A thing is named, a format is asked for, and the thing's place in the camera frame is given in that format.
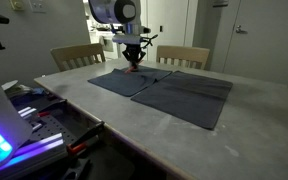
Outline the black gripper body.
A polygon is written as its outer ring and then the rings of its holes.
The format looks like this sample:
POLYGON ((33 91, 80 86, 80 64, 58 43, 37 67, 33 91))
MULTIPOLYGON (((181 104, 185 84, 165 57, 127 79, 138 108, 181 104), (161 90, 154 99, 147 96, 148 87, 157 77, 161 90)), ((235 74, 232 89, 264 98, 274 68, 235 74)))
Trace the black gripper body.
POLYGON ((139 45, 127 44, 126 49, 122 52, 124 57, 131 62, 140 62, 146 53, 139 45))

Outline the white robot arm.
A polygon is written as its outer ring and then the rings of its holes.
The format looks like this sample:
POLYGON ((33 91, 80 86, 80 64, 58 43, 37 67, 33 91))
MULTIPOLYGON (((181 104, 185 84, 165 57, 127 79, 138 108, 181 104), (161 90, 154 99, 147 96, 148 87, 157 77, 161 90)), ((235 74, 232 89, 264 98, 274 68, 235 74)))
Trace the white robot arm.
POLYGON ((118 44, 124 44, 126 49, 122 52, 129 62, 129 71, 137 71, 138 65, 145 57, 146 42, 150 44, 151 39, 143 37, 151 29, 141 23, 140 0, 88 0, 93 18, 102 24, 120 24, 118 29, 111 28, 114 34, 112 40, 118 44))

